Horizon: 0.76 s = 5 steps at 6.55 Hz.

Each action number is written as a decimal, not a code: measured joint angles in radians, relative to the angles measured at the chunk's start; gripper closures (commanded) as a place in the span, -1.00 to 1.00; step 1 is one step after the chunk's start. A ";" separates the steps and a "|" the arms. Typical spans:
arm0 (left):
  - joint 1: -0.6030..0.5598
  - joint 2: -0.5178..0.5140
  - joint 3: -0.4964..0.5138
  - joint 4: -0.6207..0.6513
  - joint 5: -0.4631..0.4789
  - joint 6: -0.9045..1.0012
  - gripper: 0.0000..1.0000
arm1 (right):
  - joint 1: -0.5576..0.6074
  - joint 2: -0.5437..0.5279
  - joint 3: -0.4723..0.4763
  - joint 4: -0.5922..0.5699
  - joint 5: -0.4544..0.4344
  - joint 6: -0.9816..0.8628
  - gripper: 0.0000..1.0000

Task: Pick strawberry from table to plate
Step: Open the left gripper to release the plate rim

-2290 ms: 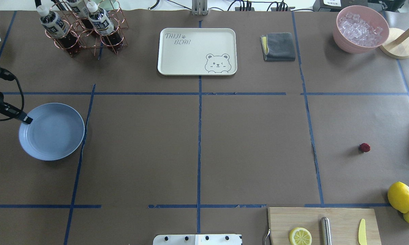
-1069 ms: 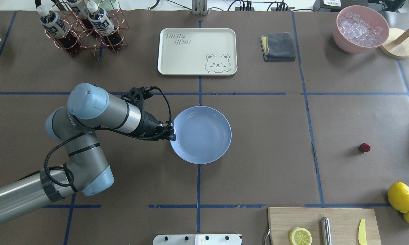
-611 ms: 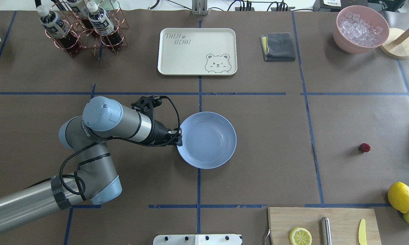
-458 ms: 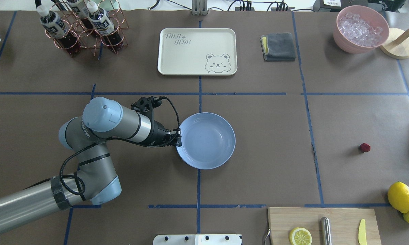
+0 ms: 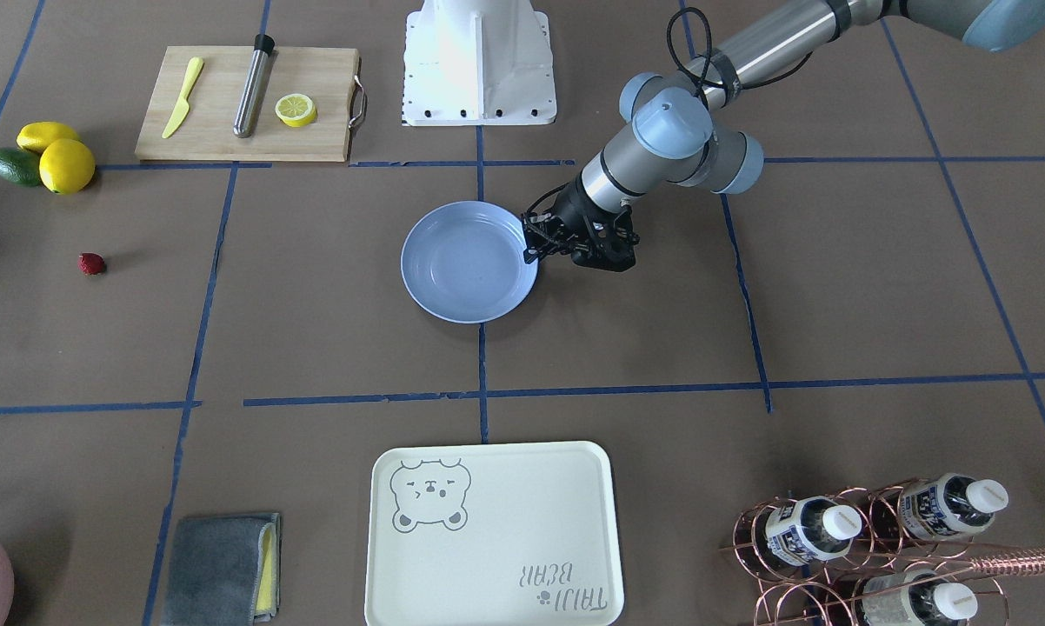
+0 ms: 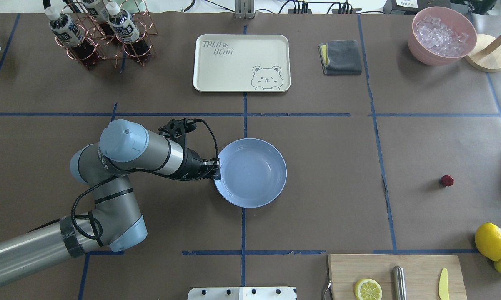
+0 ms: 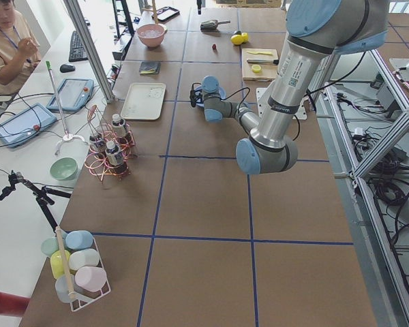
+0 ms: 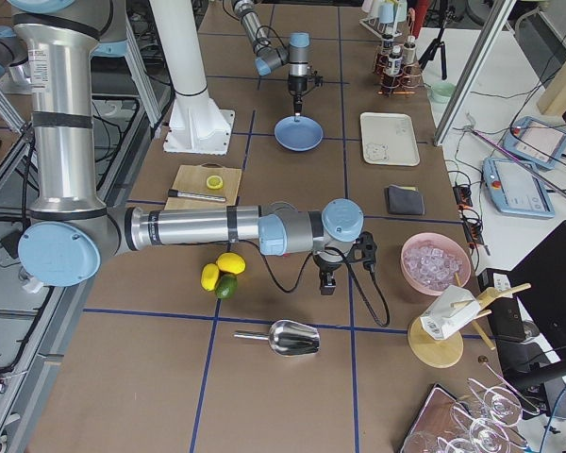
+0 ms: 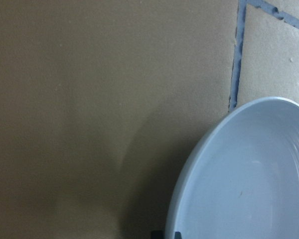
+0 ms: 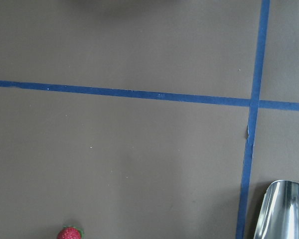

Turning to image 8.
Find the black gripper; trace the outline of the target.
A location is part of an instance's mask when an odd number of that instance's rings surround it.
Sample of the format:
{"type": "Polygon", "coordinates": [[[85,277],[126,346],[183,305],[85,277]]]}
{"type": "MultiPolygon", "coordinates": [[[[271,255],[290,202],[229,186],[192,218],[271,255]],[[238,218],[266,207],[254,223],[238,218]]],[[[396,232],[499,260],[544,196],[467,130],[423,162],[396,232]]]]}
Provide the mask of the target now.
{"type": "Polygon", "coordinates": [[[299,117],[303,110],[303,96],[323,85],[323,77],[317,71],[307,75],[288,75],[288,92],[293,97],[293,115],[299,117]]]}
{"type": "Polygon", "coordinates": [[[332,295],[337,283],[334,273],[343,265],[343,260],[351,264],[360,263],[371,273],[375,271],[376,243],[371,232],[363,231],[352,243],[330,243],[313,257],[319,267],[319,290],[321,295],[332,295]]]}

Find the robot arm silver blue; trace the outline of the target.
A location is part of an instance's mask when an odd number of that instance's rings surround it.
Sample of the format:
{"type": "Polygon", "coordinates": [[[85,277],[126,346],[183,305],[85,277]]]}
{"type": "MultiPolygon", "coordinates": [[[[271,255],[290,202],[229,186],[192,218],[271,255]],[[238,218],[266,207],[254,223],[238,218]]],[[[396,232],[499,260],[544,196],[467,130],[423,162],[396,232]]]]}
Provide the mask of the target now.
{"type": "Polygon", "coordinates": [[[28,50],[39,195],[18,244],[21,264],[44,284],[69,287],[111,257],[147,246],[255,240],[261,254],[309,252],[321,280],[375,245],[360,207],[337,199],[302,212],[286,203],[198,210],[108,207],[98,196],[92,118],[92,52],[125,31],[114,1],[15,1],[28,50]]]}
{"type": "Polygon", "coordinates": [[[256,12],[258,1],[236,0],[230,4],[251,43],[258,74],[268,76],[279,68],[288,68],[287,87],[292,98],[293,118],[298,121],[303,113],[304,97],[323,84],[323,77],[309,62],[310,35],[293,32],[284,42],[272,27],[261,23],[256,12]]]}

